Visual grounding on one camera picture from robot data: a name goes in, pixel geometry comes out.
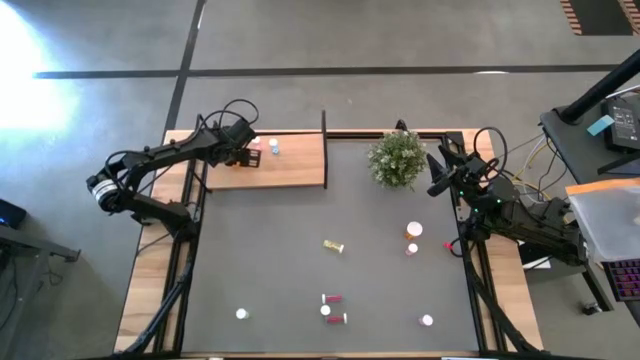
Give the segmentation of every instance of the sunlight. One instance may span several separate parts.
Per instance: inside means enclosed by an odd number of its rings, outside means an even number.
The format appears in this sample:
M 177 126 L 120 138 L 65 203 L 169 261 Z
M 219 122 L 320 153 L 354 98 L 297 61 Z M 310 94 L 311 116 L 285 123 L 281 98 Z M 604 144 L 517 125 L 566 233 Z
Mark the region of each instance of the sunlight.
M 65 99 L 55 82 L 35 80 L 44 68 L 38 36 L 9 4 L 0 1 L 0 130 L 63 130 L 75 99 Z

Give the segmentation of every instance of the sticky note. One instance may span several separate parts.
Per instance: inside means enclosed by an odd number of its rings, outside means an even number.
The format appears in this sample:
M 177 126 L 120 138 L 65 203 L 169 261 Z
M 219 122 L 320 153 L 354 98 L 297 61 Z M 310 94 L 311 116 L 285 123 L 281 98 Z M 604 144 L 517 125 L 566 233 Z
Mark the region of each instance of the sticky note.
M 604 129 L 608 128 L 609 126 L 611 126 L 611 124 L 613 124 L 613 123 L 614 123 L 614 121 L 611 118 L 611 116 L 605 115 L 605 116 L 601 117 L 600 119 L 596 120 L 596 122 L 594 122 L 593 124 L 591 124 L 591 126 L 589 126 L 587 131 L 592 136 L 596 136 L 599 133 L 601 133 L 602 130 L 604 130 Z

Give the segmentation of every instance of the potted plant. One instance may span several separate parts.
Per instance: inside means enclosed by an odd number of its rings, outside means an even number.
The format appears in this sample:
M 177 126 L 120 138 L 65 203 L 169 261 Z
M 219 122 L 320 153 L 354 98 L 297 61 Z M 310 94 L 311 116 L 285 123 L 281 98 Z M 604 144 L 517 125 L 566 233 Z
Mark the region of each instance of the potted plant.
M 369 150 L 373 180 L 386 188 L 409 187 L 427 167 L 427 152 L 417 133 L 405 130 L 385 134 Z

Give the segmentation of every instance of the small bottle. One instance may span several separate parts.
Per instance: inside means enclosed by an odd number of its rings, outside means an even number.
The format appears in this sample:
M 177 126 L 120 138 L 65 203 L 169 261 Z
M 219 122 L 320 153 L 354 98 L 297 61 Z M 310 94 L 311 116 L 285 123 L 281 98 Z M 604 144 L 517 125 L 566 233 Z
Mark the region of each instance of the small bottle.
M 418 245 L 411 243 L 407 246 L 407 250 L 404 252 L 407 256 L 411 256 L 418 252 Z
M 278 153 L 280 153 L 280 149 L 278 148 L 278 139 L 276 138 L 271 138 L 269 140 L 269 146 L 271 146 L 271 152 L 274 155 L 278 155 Z
M 323 316 L 329 316 L 329 314 L 331 314 L 331 308 L 329 307 L 329 305 L 322 305 L 320 307 L 320 314 L 322 314 Z
M 249 318 L 249 312 L 243 308 L 238 309 L 238 311 L 236 311 L 236 317 L 239 320 L 244 320 L 244 319 L 248 319 Z
M 322 246 L 326 247 L 327 249 L 331 249 L 333 251 L 337 251 L 340 254 L 342 254 L 342 251 L 344 250 L 344 245 L 343 244 L 338 244 L 337 242 L 333 242 L 333 241 L 329 241 L 329 240 L 325 240 L 322 243 Z
M 422 225 L 417 221 L 412 221 L 407 225 L 404 237 L 411 241 L 422 234 Z
M 251 148 L 254 150 L 262 150 L 262 144 L 260 144 L 260 136 L 256 136 L 251 140 Z
M 346 324 L 347 323 L 347 313 L 344 313 L 342 316 L 328 316 L 327 324 Z
M 341 301 L 342 301 L 342 295 L 322 294 L 322 303 L 323 304 L 330 303 L 330 302 L 341 302 Z
M 433 318 L 431 315 L 423 315 L 418 319 L 418 323 L 422 326 L 431 326 L 433 325 Z

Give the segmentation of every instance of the concrete floor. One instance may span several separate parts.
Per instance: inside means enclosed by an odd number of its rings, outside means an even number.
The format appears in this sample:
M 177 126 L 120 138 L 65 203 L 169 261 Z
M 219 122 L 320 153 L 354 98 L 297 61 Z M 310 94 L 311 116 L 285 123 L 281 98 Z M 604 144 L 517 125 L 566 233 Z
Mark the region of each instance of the concrete floor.
M 113 151 L 161 141 L 175 79 L 30 80 L 32 71 L 178 69 L 195 0 L 0 1 L 0 197 L 30 212 L 26 230 L 82 249 L 52 261 L 65 275 L 40 291 L 24 319 L 16 359 L 110 353 L 140 233 L 106 216 L 84 180 Z M 211 0 L 193 69 L 611 64 L 637 37 L 578 37 L 557 0 Z M 540 132 L 538 116 L 581 94 L 603 73 L 191 78 L 179 129 L 237 97 L 261 111 L 258 128 L 500 128 L 513 147 Z M 499 142 L 494 142 L 496 152 Z M 533 144 L 509 156 L 517 170 Z M 528 171 L 546 171 L 549 152 Z M 561 174 L 556 162 L 549 179 Z M 564 197 L 563 185 L 550 193 Z M 624 307 L 584 317 L 580 277 L 528 275 L 545 348 L 563 355 L 635 359 L 640 331 Z

